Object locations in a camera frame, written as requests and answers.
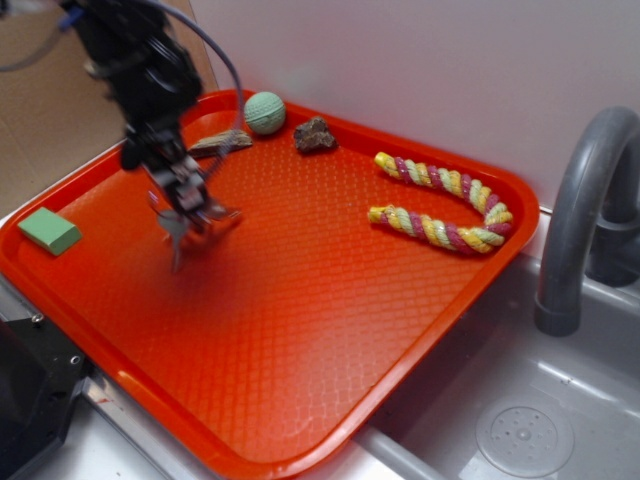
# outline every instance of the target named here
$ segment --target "sink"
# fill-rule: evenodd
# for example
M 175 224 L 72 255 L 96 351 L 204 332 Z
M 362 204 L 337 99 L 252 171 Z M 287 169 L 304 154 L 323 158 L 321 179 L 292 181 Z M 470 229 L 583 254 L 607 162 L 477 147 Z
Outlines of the sink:
M 539 268 L 519 256 L 369 424 L 452 480 L 640 478 L 640 302 L 586 280 L 580 329 L 545 335 Z

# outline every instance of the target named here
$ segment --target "drain cover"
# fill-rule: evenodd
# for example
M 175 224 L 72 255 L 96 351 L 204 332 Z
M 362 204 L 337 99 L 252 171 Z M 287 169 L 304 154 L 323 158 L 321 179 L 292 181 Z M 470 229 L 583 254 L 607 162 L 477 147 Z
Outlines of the drain cover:
M 573 430 L 557 407 L 507 397 L 490 405 L 476 426 L 478 447 L 509 475 L 536 478 L 559 470 L 573 452 Z

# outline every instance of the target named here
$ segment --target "braided rope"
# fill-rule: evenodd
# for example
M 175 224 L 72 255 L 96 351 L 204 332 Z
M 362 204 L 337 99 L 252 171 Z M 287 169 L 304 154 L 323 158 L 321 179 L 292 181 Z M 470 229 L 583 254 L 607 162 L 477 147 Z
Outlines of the braided rope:
M 436 247 L 465 254 L 489 253 L 504 243 L 511 230 L 513 215 L 491 189 L 480 180 L 455 170 L 426 166 L 412 160 L 393 158 L 380 152 L 376 165 L 387 174 L 405 183 L 415 183 L 435 190 L 444 190 L 468 203 L 484 216 L 484 226 L 461 228 L 450 222 L 432 219 L 428 215 L 407 212 L 400 207 L 371 207 L 369 221 L 388 225 L 399 232 L 424 240 Z

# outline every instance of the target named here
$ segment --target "cardboard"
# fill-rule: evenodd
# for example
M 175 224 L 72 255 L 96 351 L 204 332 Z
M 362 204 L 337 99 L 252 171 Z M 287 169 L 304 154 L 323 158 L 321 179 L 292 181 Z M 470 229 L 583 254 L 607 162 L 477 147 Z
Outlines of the cardboard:
M 0 64 L 34 51 L 61 11 L 0 20 Z M 42 192 L 123 137 L 124 120 L 104 84 L 84 71 L 74 32 L 46 57 L 0 73 L 0 216 Z

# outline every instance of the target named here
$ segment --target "textured tray surface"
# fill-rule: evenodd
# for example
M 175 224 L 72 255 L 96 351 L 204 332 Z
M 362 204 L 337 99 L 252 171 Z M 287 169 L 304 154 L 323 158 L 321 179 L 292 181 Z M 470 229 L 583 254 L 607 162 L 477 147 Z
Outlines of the textured tray surface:
M 228 128 L 229 97 L 214 94 L 185 119 L 188 143 Z M 313 114 L 288 105 L 281 133 L 230 155 L 210 191 L 243 220 L 187 238 L 178 274 L 146 203 L 151 184 L 118 171 L 117 151 L 0 236 L 9 279 L 233 478 L 295 474 L 344 443 L 537 224 L 535 197 L 515 177 L 336 119 L 342 146 L 303 157 L 292 132 Z M 369 225 L 369 206 L 388 203 L 482 223 L 455 198 L 386 177 L 373 163 L 385 149 L 480 178 L 516 216 L 507 244 L 469 258 Z M 83 234 L 58 258 L 16 232 L 39 206 Z

